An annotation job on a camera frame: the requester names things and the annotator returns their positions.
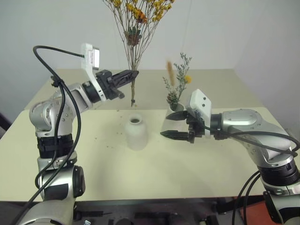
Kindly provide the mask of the tall yellow dried flower bouquet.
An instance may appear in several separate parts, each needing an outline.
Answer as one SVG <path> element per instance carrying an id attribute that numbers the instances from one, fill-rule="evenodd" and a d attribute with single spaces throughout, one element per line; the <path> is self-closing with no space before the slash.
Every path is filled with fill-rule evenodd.
<path id="1" fill-rule="evenodd" d="M 162 18 L 175 0 L 102 0 L 112 12 L 129 69 L 137 71 Z"/>

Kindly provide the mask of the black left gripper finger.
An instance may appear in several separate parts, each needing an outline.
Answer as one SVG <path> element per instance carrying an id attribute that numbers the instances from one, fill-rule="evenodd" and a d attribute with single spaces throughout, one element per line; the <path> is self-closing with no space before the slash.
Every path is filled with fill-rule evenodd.
<path id="1" fill-rule="evenodd" d="M 137 74 L 116 74 L 114 75 L 114 87 L 118 89 L 135 80 Z"/>
<path id="2" fill-rule="evenodd" d="M 112 80 L 114 82 L 131 82 L 133 81 L 139 74 L 139 71 L 137 70 L 123 70 L 117 74 L 114 74 L 112 76 Z"/>

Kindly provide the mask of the white ceramic vase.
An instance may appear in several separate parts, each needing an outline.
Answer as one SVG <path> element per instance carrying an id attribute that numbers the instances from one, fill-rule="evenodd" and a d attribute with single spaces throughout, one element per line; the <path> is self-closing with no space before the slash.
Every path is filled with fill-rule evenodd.
<path id="1" fill-rule="evenodd" d="M 125 124 L 127 146 L 131 150 L 143 150 L 148 143 L 147 125 L 141 114 L 133 113 Z"/>
<path id="2" fill-rule="evenodd" d="M 169 114 L 178 112 L 178 111 L 184 111 L 185 107 L 183 104 L 178 103 L 175 106 L 175 110 L 173 110 L 170 106 L 166 111 L 165 117 L 167 117 Z M 177 130 L 177 131 L 182 131 L 184 132 L 186 130 L 187 124 L 185 120 L 167 120 L 164 119 L 161 132 L 167 131 L 167 130 Z"/>

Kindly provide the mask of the small green dried flower bouquet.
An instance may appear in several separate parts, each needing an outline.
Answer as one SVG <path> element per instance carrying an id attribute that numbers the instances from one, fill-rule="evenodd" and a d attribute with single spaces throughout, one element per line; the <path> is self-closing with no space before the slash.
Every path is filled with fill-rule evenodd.
<path id="1" fill-rule="evenodd" d="M 185 53 L 181 52 L 180 59 L 182 60 L 181 64 L 167 61 L 166 70 L 168 78 L 163 77 L 165 88 L 168 91 L 166 101 L 172 111 L 177 110 L 183 91 L 186 89 L 187 84 L 192 82 L 191 76 L 187 75 L 192 57 L 188 57 Z"/>

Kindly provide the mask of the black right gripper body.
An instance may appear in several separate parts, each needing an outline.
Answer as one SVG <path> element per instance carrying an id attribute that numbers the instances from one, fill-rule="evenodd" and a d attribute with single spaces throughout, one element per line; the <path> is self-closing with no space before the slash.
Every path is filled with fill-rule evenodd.
<path id="1" fill-rule="evenodd" d="M 194 143 L 196 137 L 202 137 L 205 134 L 204 121 L 200 114 L 196 116 L 187 113 L 186 123 L 188 124 L 188 142 Z"/>

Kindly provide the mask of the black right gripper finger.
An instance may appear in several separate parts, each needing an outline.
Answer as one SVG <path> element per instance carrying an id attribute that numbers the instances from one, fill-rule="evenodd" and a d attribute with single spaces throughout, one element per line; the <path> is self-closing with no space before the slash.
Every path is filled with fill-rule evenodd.
<path id="1" fill-rule="evenodd" d="M 188 132 L 181 132 L 177 130 L 166 130 L 160 132 L 160 134 L 172 140 L 188 141 Z"/>
<path id="2" fill-rule="evenodd" d="M 178 112 L 173 112 L 169 114 L 166 119 L 167 120 L 174 120 L 174 121 L 180 121 L 180 120 L 185 120 L 188 117 L 188 112 L 187 111 L 178 111 Z"/>

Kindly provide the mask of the dark frame under table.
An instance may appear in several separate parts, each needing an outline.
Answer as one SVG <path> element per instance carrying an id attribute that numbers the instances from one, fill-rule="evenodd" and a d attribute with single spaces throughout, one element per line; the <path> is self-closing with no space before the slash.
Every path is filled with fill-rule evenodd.
<path id="1" fill-rule="evenodd" d="M 77 202 L 72 225 L 169 225 L 170 216 L 182 216 L 188 224 L 232 225 L 232 212 L 218 213 L 215 198 L 109 200 Z"/>

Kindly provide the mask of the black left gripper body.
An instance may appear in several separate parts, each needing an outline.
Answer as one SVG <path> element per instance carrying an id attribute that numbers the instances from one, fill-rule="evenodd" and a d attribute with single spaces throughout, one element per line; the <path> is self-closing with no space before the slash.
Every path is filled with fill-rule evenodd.
<path id="1" fill-rule="evenodd" d="M 113 75 L 112 72 L 108 70 L 102 70 L 96 73 L 97 82 L 108 100 L 124 98 L 124 93 L 118 90 L 122 78 L 123 75 L 120 73 Z"/>

